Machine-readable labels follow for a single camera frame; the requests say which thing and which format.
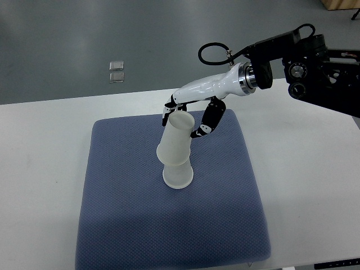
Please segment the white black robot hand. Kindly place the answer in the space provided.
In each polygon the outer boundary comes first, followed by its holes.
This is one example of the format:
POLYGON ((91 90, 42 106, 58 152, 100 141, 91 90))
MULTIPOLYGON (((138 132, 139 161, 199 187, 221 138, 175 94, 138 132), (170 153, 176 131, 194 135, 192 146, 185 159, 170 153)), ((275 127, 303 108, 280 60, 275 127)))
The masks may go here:
POLYGON ((257 83, 251 63, 238 63, 230 71, 195 80, 176 90, 164 105, 162 126, 165 127, 171 113, 186 111, 184 103, 197 102, 210 98, 201 123, 191 133, 191 138, 210 134, 220 123, 226 104, 221 100, 228 95, 247 96, 255 92, 257 83))

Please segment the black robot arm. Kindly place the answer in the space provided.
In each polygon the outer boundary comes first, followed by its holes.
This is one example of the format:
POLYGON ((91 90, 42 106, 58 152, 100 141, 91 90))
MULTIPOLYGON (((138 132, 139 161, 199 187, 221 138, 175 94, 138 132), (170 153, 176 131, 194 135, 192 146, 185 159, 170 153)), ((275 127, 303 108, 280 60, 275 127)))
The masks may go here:
POLYGON ((202 78, 176 90, 164 105, 162 125, 171 113, 187 110, 187 105, 207 100, 209 103, 191 138, 215 130, 228 95, 248 96, 256 88, 271 88, 271 61, 283 64, 289 95, 300 101, 343 114, 359 117, 359 51, 328 49, 322 34, 302 38, 299 29, 269 38, 228 54, 219 65, 230 70, 202 78))

